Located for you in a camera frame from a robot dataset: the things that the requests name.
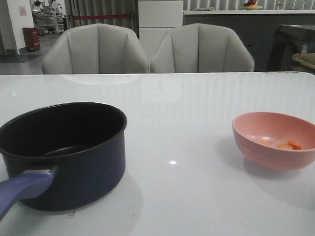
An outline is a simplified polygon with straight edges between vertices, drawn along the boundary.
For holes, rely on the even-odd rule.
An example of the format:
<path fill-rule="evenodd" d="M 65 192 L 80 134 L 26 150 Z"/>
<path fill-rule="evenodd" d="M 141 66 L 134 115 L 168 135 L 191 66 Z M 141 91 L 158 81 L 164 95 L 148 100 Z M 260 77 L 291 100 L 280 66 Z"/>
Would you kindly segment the pink bowl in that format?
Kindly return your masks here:
<path fill-rule="evenodd" d="M 293 171 L 315 160 L 315 126 L 301 118 L 272 112 L 250 112 L 237 116 L 232 127 L 241 153 L 260 166 Z M 277 148 L 288 140 L 299 142 L 303 149 Z"/>

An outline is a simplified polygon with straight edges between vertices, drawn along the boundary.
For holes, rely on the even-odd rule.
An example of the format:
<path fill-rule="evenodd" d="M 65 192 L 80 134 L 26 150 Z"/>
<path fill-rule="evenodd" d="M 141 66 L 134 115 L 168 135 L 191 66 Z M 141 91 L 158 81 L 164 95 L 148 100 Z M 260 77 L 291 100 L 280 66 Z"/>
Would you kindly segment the orange ham slice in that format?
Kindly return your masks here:
<path fill-rule="evenodd" d="M 284 144 L 279 144 L 277 145 L 277 148 L 281 148 L 281 149 L 290 149 L 290 150 L 293 150 L 293 146 L 288 144 L 288 143 L 284 143 Z"/>
<path fill-rule="evenodd" d="M 294 150 L 302 150 L 303 147 L 302 145 L 297 142 L 297 141 L 293 141 L 293 140 L 288 140 L 287 141 L 288 145 L 291 146 Z"/>

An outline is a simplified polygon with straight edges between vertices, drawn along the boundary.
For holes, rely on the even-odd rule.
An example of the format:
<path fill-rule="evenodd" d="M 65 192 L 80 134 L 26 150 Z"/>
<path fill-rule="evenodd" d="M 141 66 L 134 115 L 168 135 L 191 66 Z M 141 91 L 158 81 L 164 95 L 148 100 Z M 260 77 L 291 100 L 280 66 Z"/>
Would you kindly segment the grey chair right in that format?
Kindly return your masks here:
<path fill-rule="evenodd" d="M 163 35 L 150 62 L 150 72 L 253 72 L 254 66 L 252 55 L 235 31 L 196 23 Z"/>

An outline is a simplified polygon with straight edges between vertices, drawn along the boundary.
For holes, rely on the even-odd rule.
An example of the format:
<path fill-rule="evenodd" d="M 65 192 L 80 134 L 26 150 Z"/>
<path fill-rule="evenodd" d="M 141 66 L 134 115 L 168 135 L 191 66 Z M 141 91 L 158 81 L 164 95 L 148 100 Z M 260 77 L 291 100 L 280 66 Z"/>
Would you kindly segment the grey chair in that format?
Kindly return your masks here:
<path fill-rule="evenodd" d="M 148 73 L 149 63 L 135 32 L 92 24 L 66 30 L 42 63 L 43 74 Z"/>
<path fill-rule="evenodd" d="M 235 31 L 196 23 L 163 35 L 150 62 L 150 72 L 253 72 L 254 66 L 252 55 Z"/>

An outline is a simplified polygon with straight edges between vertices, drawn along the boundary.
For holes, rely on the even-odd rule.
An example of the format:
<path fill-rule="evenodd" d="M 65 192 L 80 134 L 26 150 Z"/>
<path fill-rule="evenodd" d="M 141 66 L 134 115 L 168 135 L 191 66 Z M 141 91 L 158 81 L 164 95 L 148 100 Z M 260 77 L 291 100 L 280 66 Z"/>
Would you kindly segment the grey chair left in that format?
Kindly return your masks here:
<path fill-rule="evenodd" d="M 66 30 L 42 63 L 43 74 L 148 73 L 149 63 L 135 32 L 92 24 Z"/>

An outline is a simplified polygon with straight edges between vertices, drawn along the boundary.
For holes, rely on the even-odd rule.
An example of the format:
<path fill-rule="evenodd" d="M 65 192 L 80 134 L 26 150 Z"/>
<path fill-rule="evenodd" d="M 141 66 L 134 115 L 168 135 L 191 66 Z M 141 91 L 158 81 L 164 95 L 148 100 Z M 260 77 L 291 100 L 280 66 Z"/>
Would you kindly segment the white cabinet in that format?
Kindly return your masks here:
<path fill-rule="evenodd" d="M 183 24 L 183 1 L 140 0 L 138 23 L 140 44 L 150 61 L 164 33 Z"/>

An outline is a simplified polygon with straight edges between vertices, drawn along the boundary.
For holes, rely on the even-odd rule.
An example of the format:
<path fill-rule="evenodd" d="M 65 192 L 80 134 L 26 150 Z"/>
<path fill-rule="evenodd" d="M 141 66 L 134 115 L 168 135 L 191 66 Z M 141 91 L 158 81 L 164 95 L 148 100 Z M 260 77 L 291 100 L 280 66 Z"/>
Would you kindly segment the dark blue saucepan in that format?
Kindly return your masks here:
<path fill-rule="evenodd" d="M 108 194 L 126 168 L 126 115 L 118 108 L 73 102 L 19 115 L 0 129 L 8 179 L 0 215 L 20 201 L 43 211 L 88 205 Z"/>

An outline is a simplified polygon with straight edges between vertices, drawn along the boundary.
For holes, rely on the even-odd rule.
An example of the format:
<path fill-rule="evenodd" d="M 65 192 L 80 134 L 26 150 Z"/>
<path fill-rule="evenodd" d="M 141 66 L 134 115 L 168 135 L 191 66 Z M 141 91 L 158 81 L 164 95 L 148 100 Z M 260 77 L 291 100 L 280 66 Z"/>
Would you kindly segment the red barrier belt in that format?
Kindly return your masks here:
<path fill-rule="evenodd" d="M 103 20 L 103 19 L 122 19 L 131 18 L 132 14 L 118 14 L 118 15 L 91 15 L 91 16 L 72 16 L 73 20 Z"/>

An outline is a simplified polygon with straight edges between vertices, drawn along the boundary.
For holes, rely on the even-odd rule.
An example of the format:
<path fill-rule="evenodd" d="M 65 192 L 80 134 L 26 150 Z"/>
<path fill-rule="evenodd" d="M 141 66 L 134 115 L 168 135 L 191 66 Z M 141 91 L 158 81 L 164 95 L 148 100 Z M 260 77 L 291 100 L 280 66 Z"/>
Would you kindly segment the grey counter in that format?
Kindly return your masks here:
<path fill-rule="evenodd" d="M 203 23 L 234 30 L 255 61 L 255 71 L 268 71 L 274 35 L 280 25 L 315 25 L 314 10 L 185 11 L 183 24 Z"/>

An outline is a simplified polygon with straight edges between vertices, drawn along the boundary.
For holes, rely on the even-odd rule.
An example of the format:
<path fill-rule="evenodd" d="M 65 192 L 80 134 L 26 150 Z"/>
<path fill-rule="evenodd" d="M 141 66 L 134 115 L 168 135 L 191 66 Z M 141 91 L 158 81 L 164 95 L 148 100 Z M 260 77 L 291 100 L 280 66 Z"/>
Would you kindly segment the fruit plate on counter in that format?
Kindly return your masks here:
<path fill-rule="evenodd" d="M 257 0 L 247 0 L 243 6 L 243 10 L 261 10 L 263 9 L 263 6 L 258 6 L 257 5 Z"/>

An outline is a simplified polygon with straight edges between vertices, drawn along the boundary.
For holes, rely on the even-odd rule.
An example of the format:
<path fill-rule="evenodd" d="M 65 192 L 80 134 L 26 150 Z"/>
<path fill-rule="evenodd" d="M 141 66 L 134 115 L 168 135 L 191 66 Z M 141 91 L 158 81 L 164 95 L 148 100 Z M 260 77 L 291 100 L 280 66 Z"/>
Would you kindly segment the red trash bin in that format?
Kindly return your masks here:
<path fill-rule="evenodd" d="M 34 52 L 40 50 L 39 37 L 37 35 L 37 28 L 25 27 L 23 28 L 23 36 L 25 40 L 26 50 Z"/>

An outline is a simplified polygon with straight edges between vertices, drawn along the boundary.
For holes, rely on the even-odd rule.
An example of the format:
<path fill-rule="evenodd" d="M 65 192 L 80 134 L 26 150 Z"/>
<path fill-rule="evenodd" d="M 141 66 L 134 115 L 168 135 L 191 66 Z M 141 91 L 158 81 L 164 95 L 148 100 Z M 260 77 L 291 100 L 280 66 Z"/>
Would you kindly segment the dark glossy appliance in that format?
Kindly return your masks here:
<path fill-rule="evenodd" d="M 297 62 L 294 54 L 315 52 L 314 25 L 280 25 L 274 35 L 268 71 L 292 71 Z"/>

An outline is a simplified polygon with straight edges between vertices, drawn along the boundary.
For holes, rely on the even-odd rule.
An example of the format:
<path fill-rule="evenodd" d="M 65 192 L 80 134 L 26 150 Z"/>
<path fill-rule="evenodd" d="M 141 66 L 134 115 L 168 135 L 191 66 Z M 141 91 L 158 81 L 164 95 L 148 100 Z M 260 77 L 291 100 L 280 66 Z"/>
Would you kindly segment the person in background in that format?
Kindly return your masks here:
<path fill-rule="evenodd" d="M 55 26 L 55 31 L 59 30 L 58 20 L 57 20 L 57 10 L 58 10 L 58 4 L 57 4 L 56 0 L 51 0 L 50 11 L 51 11 L 51 14 L 52 14 L 53 23 L 54 23 L 54 26 Z"/>

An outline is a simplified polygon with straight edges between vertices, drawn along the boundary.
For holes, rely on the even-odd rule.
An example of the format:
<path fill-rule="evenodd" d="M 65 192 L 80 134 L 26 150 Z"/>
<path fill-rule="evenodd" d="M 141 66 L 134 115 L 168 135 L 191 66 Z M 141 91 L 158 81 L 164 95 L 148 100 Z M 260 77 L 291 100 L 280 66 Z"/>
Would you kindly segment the beige cushion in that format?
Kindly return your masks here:
<path fill-rule="evenodd" d="M 295 66 L 293 71 L 315 74 L 315 54 L 294 54 L 292 56 Z"/>

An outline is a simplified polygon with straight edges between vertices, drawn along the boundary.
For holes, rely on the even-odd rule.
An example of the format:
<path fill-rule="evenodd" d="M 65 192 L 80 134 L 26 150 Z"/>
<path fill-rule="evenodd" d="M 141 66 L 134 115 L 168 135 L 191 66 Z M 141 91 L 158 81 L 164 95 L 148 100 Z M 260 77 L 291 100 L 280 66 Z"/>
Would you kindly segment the paper notice on wall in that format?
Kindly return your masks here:
<path fill-rule="evenodd" d="M 20 16 L 27 16 L 27 10 L 25 6 L 19 6 L 19 14 Z"/>

